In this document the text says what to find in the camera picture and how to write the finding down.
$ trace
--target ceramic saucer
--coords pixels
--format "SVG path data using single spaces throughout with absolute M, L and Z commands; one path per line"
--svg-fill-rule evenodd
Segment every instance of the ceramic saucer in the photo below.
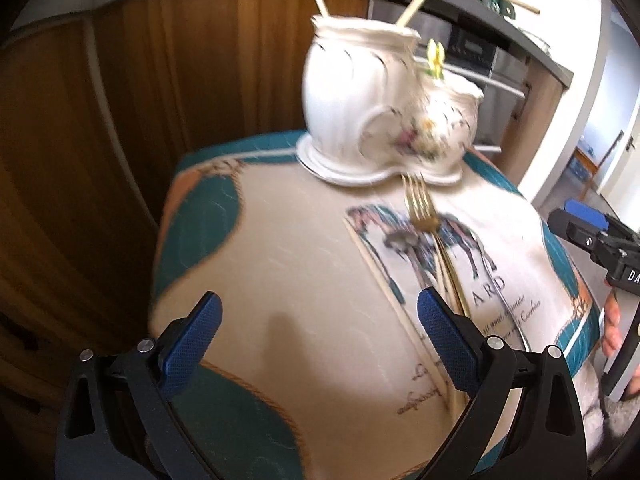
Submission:
M 296 156 L 300 164 L 313 176 L 330 184 L 345 187 L 372 186 L 397 174 L 421 174 L 427 184 L 434 186 L 452 186 L 462 179 L 462 164 L 459 163 L 454 171 L 446 175 L 429 173 L 426 168 L 420 167 L 412 158 L 407 164 L 393 164 L 385 166 L 381 170 L 363 174 L 345 174 L 330 170 L 322 165 L 321 156 L 312 145 L 311 134 L 306 133 L 296 143 Z

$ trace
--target oven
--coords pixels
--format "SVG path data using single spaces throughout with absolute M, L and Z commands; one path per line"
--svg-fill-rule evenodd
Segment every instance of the oven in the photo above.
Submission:
M 404 6 L 383 0 L 369 1 L 369 19 L 395 23 Z M 408 27 L 420 33 L 418 63 L 426 63 L 426 46 L 433 38 L 446 51 L 444 68 L 466 77 L 484 92 L 478 110 L 474 146 L 489 158 L 500 153 L 504 132 L 514 112 L 522 108 L 527 66 L 495 45 L 446 20 L 417 12 Z

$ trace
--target yellow flower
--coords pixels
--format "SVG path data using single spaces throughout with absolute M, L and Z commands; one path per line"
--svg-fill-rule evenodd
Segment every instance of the yellow flower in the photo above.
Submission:
M 435 123 L 428 117 L 424 117 L 420 120 L 420 129 L 424 132 L 430 132 L 434 126 Z
M 436 42 L 431 38 L 427 47 L 427 62 L 431 76 L 436 79 L 443 79 L 442 65 L 444 63 L 444 47 L 440 42 Z

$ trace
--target human hand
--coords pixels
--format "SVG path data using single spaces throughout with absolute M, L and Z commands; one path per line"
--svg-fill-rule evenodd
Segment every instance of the human hand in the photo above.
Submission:
M 604 303 L 604 334 L 602 336 L 602 352 L 609 358 L 623 343 L 623 337 L 618 325 L 620 324 L 620 306 L 613 290 L 607 296 Z M 634 396 L 640 392 L 640 366 L 636 368 L 634 376 L 626 387 L 625 394 Z

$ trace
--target tablecloth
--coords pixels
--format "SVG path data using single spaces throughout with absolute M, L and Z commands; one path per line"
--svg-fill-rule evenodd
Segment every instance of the tablecloth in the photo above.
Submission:
M 316 179 L 296 161 L 302 133 L 212 146 L 177 168 L 154 264 L 152 333 L 206 290 L 224 311 L 174 407 L 228 479 L 409 479 L 452 420 L 448 377 L 415 315 L 414 269 L 386 238 L 407 224 L 402 185 Z M 590 373 L 598 309 L 532 206 L 475 153 L 465 155 L 460 184 L 431 194 L 478 328 L 521 348 L 517 322 L 533 351 L 557 344 L 575 377 Z M 428 237 L 420 250 L 432 276 Z M 585 411 L 593 392 L 574 380 L 589 397 Z M 496 459 L 517 399 L 479 468 Z

